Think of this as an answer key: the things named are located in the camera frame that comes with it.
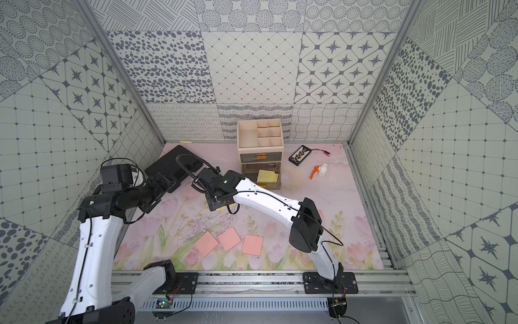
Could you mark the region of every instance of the diamond grid tile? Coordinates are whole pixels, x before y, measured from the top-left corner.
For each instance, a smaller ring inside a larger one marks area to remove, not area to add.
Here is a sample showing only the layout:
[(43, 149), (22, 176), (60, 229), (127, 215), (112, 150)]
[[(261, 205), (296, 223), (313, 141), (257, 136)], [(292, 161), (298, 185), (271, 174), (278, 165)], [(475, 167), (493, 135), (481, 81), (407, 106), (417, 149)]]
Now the diamond grid tile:
[(451, 234), (518, 200), (518, 134), (455, 80), (446, 89), (397, 155)]
[(202, 34), (218, 104), (293, 103), (300, 35)]
[(0, 106), (1, 216), (49, 235), (107, 152), (40, 79)]

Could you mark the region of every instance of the beige organizer box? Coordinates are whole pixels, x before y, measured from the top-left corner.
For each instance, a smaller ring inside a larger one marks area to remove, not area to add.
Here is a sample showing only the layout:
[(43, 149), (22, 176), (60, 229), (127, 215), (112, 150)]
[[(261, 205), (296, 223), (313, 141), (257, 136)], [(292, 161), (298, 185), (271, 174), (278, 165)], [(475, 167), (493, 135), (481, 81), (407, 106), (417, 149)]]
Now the beige organizer box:
[[(281, 160), (284, 140), (280, 119), (237, 122), (237, 151), (244, 176), (269, 190), (281, 189)], [(277, 182), (257, 182), (259, 170), (279, 174)]]

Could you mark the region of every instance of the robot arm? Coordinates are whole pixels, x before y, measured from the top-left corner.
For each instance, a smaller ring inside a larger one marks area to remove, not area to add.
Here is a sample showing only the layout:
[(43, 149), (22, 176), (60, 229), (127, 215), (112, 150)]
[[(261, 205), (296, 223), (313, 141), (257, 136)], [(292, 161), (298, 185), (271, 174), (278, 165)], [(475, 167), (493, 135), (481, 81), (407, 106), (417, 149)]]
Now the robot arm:
[(321, 277), (335, 281), (342, 267), (323, 245), (322, 219), (311, 199), (304, 198), (302, 202), (289, 199), (258, 186), (235, 171), (221, 175), (213, 167), (201, 170), (194, 182), (206, 190), (210, 210), (236, 202), (254, 207), (284, 224), (291, 229), (290, 244), (309, 254)]
[[(182, 156), (185, 154), (177, 157), (177, 163), (195, 179), (193, 187), (205, 193), (210, 210), (236, 202), (272, 216), (291, 229), (290, 244), (309, 254), (323, 280), (331, 287), (341, 287), (336, 280), (343, 268), (325, 250), (322, 219), (312, 200), (304, 198), (300, 202), (277, 195), (235, 171), (221, 175), (219, 168), (210, 165), (194, 176), (179, 162)], [(79, 249), (68, 295), (59, 319), (47, 324), (67, 324), (71, 318), (71, 323), (109, 322), (111, 316), (120, 312), (133, 314), (133, 318), (135, 306), (155, 291), (171, 291), (171, 284), (175, 283), (174, 267), (169, 260), (152, 263), (145, 267), (140, 281), (118, 295), (120, 300), (112, 300), (110, 280), (117, 237), (123, 224), (133, 223), (126, 222), (125, 211), (139, 207), (144, 211), (142, 216), (149, 213), (175, 183), (158, 173), (139, 186), (131, 186), (134, 181), (129, 164), (104, 166), (101, 173), (103, 184), (92, 196), (84, 198), (78, 208)]]
[[(300, 212), (301, 209), (303, 211), (304, 209), (310, 209), (311, 204), (314, 206), (313, 201), (305, 198), (301, 203), (294, 199), (285, 198), (256, 185), (248, 178), (239, 182), (236, 191), (238, 192), (234, 196), (236, 203), (260, 210), (291, 229), (290, 243), (295, 248), (309, 254), (321, 277), (328, 280), (335, 279), (338, 272), (338, 261), (333, 255), (328, 255), (325, 252), (320, 227), (312, 227), (311, 225), (316, 225), (314, 221)], [(310, 210), (310, 213), (315, 212), (317, 217), (313, 218), (320, 220), (316, 208)], [(309, 220), (308, 223), (301, 219), (305, 216)], [(317, 237), (313, 237), (311, 231), (316, 231), (319, 234)]]

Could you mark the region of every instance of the patterned wall tile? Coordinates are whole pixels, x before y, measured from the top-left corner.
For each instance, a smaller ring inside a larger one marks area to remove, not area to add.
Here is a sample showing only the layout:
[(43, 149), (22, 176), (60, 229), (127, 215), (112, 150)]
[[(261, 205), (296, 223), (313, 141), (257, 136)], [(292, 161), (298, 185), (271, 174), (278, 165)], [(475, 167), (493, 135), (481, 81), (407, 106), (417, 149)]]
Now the patterned wall tile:
[(362, 110), (354, 104), (294, 105), (290, 140), (346, 140)]
[(405, 257), (398, 266), (408, 271), (430, 323), (500, 323), (492, 321), (445, 241)]
[(121, 140), (113, 145), (109, 154), (114, 158), (130, 158), (144, 170), (158, 160), (163, 147), (164, 143), (138, 110), (131, 125), (124, 129)]
[(225, 140), (237, 140), (237, 121), (279, 118), (284, 141), (290, 138), (293, 105), (218, 105)]
[(200, 33), (107, 34), (146, 103), (214, 103)]
[(0, 36), (0, 101), (35, 78), (36, 73)]
[(107, 151), (39, 78), (0, 109), (0, 216), (50, 235)]
[(71, 0), (2, 1), (0, 35), (41, 74), (94, 38)]
[[(159, 140), (151, 129), (150, 124), (141, 112), (137, 110), (129, 122), (129, 125), (122, 132), (119, 140), (112, 146), (110, 152), (102, 161), (109, 158), (129, 158), (135, 161), (135, 163), (144, 170), (159, 158), (163, 147), (164, 143)], [(108, 161), (107, 165), (110, 165), (110, 163), (127, 163), (127, 161)], [(63, 217), (58, 228), (53, 232), (53, 239), (77, 247), (79, 221), (77, 220), (78, 212), (76, 208), (85, 196), (92, 195), (95, 188), (101, 184), (102, 178), (99, 172), (99, 165), (100, 162), (96, 164), (96, 169), (94, 169), (92, 176), (88, 179), (88, 183), (77, 196), (77, 199), (72, 203), (71, 208), (67, 211), (66, 216)]]
[(216, 104), (148, 104), (166, 140), (224, 140)]
[(305, 25), (313, 32), (397, 32), (409, 4), (410, 0), (308, 0)]
[(195, 0), (202, 31), (301, 32), (306, 0)]
[(446, 237), (494, 323), (515, 323), (518, 314), (517, 236), (518, 203), (513, 203)]
[(0, 305), (0, 321), (31, 323), (56, 319), (72, 280), (76, 254), (77, 249), (49, 240), (37, 258), (29, 261), (31, 267), (24, 269), (8, 299)]
[(303, 33), (299, 104), (365, 104), (395, 33)]
[(450, 79), (446, 71), (407, 38), (372, 107), (395, 150), (412, 133)]
[(365, 115), (352, 148), (363, 181), (370, 188), (395, 154), (371, 109)]
[(370, 195), (398, 260), (442, 239), (397, 156), (370, 188)]
[(0, 309), (12, 287), (25, 274), (25, 270), (38, 257), (48, 237), (36, 233), (5, 219), (0, 219), (0, 238), (2, 254), (0, 255)]
[(137, 109), (95, 40), (43, 73), (41, 79), (106, 151)]
[(199, 31), (194, 0), (90, 0), (107, 31)]
[(455, 78), (518, 132), (517, 18), (518, 11), (499, 16), (468, 54)]
[(300, 35), (203, 32), (218, 104), (291, 104)]
[(454, 74), (508, 2), (425, 1), (408, 37)]
[(397, 155), (448, 234), (518, 200), (518, 133), (452, 80)]

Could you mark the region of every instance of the pink square card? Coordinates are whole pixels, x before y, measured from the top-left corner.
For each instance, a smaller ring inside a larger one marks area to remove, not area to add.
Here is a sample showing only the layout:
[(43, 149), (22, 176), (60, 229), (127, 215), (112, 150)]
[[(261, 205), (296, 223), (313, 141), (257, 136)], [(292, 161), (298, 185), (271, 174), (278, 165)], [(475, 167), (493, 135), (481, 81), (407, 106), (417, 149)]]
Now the pink square card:
[(261, 248), (263, 247), (263, 237), (255, 235), (246, 235), (243, 243), (243, 253), (254, 256), (261, 256)]
[(237, 235), (237, 232), (233, 227), (219, 235), (218, 240), (220, 241), (221, 245), (223, 245), (225, 252), (241, 242), (239, 235)]
[(218, 246), (218, 241), (209, 233), (209, 231), (205, 232), (199, 240), (194, 243), (194, 246), (198, 249), (198, 251), (206, 257), (209, 253), (214, 250), (215, 247)]

